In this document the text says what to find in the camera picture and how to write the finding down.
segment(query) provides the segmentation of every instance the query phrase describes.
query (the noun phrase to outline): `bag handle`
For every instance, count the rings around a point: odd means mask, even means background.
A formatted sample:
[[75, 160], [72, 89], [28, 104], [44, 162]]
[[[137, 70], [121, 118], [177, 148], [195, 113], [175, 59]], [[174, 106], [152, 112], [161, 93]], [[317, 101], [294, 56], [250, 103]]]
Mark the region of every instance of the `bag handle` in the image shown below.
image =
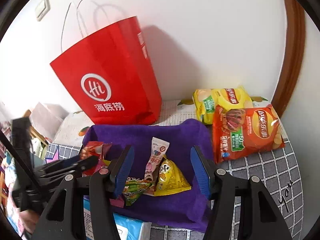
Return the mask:
[[[62, 26], [62, 31], [61, 31], [61, 39], [60, 39], [61, 54], [63, 53], [63, 50], [62, 50], [63, 31], [64, 31], [64, 27], [65, 27], [65, 25], [66, 25], [67, 15], [68, 15], [68, 13], [69, 13], [71, 4], [74, 4], [74, 6], [76, 6], [76, 18], [77, 18], [79, 31], [80, 31], [80, 34], [81, 34], [82, 38], [84, 38], [84, 34], [83, 34], [83, 32], [82, 32], [82, 29], [81, 29], [81, 26], [80, 26], [80, 23], [79, 23], [79, 17], [80, 17], [80, 19], [81, 19], [81, 21], [82, 21], [82, 25], [84, 26], [84, 30], [85, 30], [86, 37], [88, 36], [87, 27], [86, 27], [86, 25], [85, 25], [85, 22], [84, 22], [84, 19], [83, 19], [81, 13], [79, 12], [79, 6], [80, 6], [80, 4], [81, 4], [82, 1], [83, 1], [83, 0], [80, 0], [80, 2], [78, 3], [77, 6], [75, 5], [74, 2], [69, 3], [69, 6], [68, 6], [68, 9], [67, 9], [66, 15], [65, 15], [65, 17], [64, 17], [63, 26]], [[101, 10], [103, 11], [104, 15], [106, 16], [108, 22], [110, 22], [110, 20], [109, 20], [109, 18], [108, 18], [108, 15], [107, 15], [107, 13], [106, 13], [106, 11], [105, 11], [105, 9], [104, 9], [101, 5], [99, 5], [98, 3], [96, 3], [95, 1], [93, 1], [93, 0], [89, 0], [89, 1], [92, 2], [94, 5], [96, 5], [99, 9], [101, 9]]]

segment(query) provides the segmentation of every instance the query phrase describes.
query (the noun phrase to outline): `gray checkered tablecloth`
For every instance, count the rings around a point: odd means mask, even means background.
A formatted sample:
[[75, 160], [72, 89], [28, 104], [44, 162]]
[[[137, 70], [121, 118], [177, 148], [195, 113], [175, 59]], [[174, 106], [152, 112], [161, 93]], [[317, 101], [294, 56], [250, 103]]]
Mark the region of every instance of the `gray checkered tablecloth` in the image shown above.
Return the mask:
[[[58, 151], [59, 159], [67, 159], [77, 155], [79, 150], [80, 147], [50, 144], [46, 158], [52, 158]], [[277, 203], [293, 240], [299, 240], [303, 217], [301, 178], [294, 152], [287, 139], [285, 139], [283, 149], [252, 154], [234, 161], [225, 161], [218, 166], [235, 177], [248, 179], [253, 175], [258, 176]], [[236, 240], [238, 235], [240, 201], [241, 198], [236, 197], [231, 240]], [[203, 236], [203, 233], [189, 229], [152, 224], [150, 240], [201, 240]]]

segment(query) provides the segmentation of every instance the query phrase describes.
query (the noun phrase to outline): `yellow chip bag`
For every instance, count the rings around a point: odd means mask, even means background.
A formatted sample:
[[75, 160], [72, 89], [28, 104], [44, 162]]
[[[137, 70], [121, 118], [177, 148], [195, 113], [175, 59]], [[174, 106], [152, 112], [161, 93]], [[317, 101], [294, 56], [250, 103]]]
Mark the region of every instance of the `yellow chip bag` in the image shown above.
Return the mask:
[[197, 89], [193, 93], [197, 119], [212, 124], [215, 106], [230, 109], [253, 108], [250, 96], [243, 87], [223, 89]]
[[191, 189], [177, 165], [168, 160], [165, 155], [164, 161], [160, 165], [158, 179], [155, 196], [171, 195]]

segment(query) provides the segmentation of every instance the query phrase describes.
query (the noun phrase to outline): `purple fabric bin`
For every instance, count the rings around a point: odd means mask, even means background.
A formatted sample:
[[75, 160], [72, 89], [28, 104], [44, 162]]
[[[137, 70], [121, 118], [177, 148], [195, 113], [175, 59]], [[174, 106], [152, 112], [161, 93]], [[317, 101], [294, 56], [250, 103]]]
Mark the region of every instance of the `purple fabric bin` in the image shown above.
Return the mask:
[[211, 135], [201, 122], [188, 119], [175, 126], [93, 125], [85, 135], [83, 145], [89, 141], [112, 143], [109, 160], [118, 157], [126, 145], [132, 145], [135, 156], [129, 176], [143, 179], [153, 137], [170, 142], [166, 155], [179, 167], [191, 190], [168, 196], [142, 195], [132, 206], [113, 207], [113, 211], [159, 225], [204, 232], [210, 208], [200, 192], [190, 161], [190, 149], [194, 145], [201, 148], [206, 158], [213, 156]]

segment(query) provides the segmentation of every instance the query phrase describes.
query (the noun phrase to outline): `hi logo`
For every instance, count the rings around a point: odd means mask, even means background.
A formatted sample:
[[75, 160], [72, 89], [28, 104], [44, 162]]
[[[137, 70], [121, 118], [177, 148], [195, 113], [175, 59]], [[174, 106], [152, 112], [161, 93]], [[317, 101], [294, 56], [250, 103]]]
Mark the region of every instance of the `hi logo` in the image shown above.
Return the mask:
[[90, 98], [105, 102], [111, 98], [111, 87], [101, 76], [93, 73], [86, 74], [81, 79], [81, 88]]

